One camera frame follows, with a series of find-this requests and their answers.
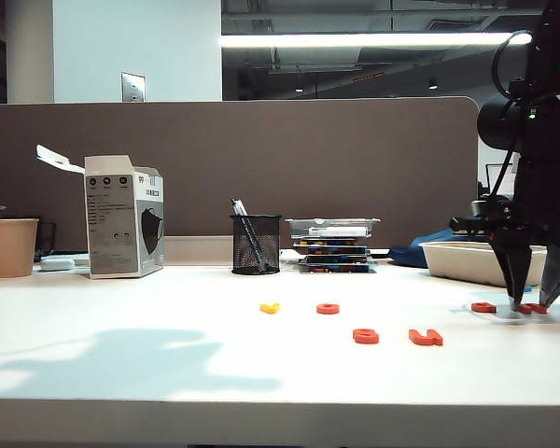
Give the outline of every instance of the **white tray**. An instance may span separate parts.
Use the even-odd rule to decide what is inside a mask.
[[[422,243],[429,273],[436,277],[505,287],[504,275],[488,243],[433,242]],[[531,265],[526,284],[539,285],[547,249],[532,245]]]

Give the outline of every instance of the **black cable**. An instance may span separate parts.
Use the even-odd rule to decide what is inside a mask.
[[[492,59],[492,82],[494,83],[494,86],[496,87],[497,91],[499,91],[502,95],[504,95],[509,100],[513,100],[513,101],[518,100],[518,98],[514,98],[506,89],[504,89],[502,83],[500,82],[500,77],[497,70],[499,68],[500,57],[502,56],[504,49],[506,49],[508,44],[510,44],[511,40],[513,40],[518,35],[532,35],[532,34],[527,30],[515,31],[514,33],[509,35],[509,37],[504,42],[500,44],[500,46],[496,50],[496,53],[494,53],[494,58]]]
[[[487,197],[488,201],[490,199],[494,199],[497,196],[497,191],[499,190],[500,184],[502,183],[502,180],[504,179],[504,174],[506,174],[506,169],[508,168],[508,165],[511,162],[511,157],[512,157],[512,153],[514,152],[514,146],[515,145],[516,145],[516,135],[514,136],[514,138],[512,138],[511,146],[509,147],[508,152],[506,153],[506,158],[504,159],[504,163],[502,164],[502,168],[500,169],[500,173],[499,173],[499,175],[497,175],[497,181],[496,181],[496,184],[494,185],[494,189],[492,189],[492,192]]]

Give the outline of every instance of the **white eraser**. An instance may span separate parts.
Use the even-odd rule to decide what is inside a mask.
[[[42,271],[67,271],[75,267],[73,259],[42,259],[39,268]]]

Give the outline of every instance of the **black face mask image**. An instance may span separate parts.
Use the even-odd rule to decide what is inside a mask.
[[[141,214],[141,232],[143,233],[143,243],[146,245],[147,253],[156,250],[158,241],[161,238],[160,233],[161,217],[153,213],[153,208],[146,208]]]

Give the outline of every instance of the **clear plastic container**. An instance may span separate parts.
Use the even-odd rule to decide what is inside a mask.
[[[380,222],[377,218],[314,218],[287,219],[290,225],[290,237],[300,239],[315,238],[370,238],[373,224]]]

